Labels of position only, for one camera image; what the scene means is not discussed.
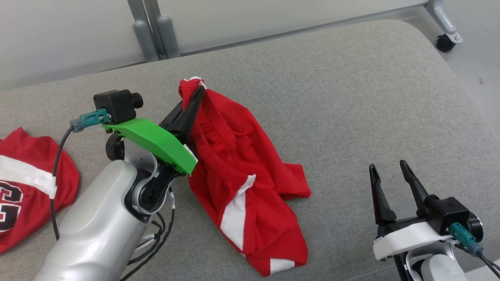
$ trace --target white panel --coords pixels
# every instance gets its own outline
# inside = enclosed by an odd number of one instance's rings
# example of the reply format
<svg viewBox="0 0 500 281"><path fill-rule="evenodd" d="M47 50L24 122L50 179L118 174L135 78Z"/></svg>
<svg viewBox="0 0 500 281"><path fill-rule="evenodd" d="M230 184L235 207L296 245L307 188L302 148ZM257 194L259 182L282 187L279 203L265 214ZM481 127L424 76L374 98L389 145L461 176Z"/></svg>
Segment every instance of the white panel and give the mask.
<svg viewBox="0 0 500 281"><path fill-rule="evenodd" d="M0 90L144 60L126 0L0 1Z"/></svg>
<svg viewBox="0 0 500 281"><path fill-rule="evenodd" d="M173 20L181 53L426 2L426 0L158 0L161 13Z"/></svg>

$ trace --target green plastic mount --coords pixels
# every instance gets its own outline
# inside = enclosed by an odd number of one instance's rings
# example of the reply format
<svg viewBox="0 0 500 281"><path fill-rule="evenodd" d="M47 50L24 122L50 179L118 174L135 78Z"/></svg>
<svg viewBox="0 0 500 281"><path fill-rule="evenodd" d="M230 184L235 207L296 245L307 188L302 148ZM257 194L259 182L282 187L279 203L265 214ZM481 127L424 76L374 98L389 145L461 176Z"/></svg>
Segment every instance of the green plastic mount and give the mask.
<svg viewBox="0 0 500 281"><path fill-rule="evenodd" d="M179 173L191 175L196 158L170 132L149 119L134 118L120 124L102 124L106 130L118 131L123 136L151 152L167 164L175 164Z"/></svg>

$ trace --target red cloth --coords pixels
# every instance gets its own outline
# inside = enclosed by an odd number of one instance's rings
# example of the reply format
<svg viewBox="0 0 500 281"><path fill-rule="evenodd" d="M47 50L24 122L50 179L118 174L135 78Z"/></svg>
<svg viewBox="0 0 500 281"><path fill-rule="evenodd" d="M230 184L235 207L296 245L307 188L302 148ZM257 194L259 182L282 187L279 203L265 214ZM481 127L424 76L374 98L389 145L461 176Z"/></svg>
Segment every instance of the red cloth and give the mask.
<svg viewBox="0 0 500 281"><path fill-rule="evenodd" d="M182 80L182 107L199 77ZM301 165L283 163L252 113L205 90L191 136L199 162L189 185L214 224L263 276L303 266L308 248L284 200L308 198Z"/></svg>
<svg viewBox="0 0 500 281"><path fill-rule="evenodd" d="M23 128L0 140L0 253L50 220L49 196L27 182L47 185L57 150L58 144L51 137L32 137ZM56 212L75 201L80 182L80 174L64 150L58 166Z"/></svg>

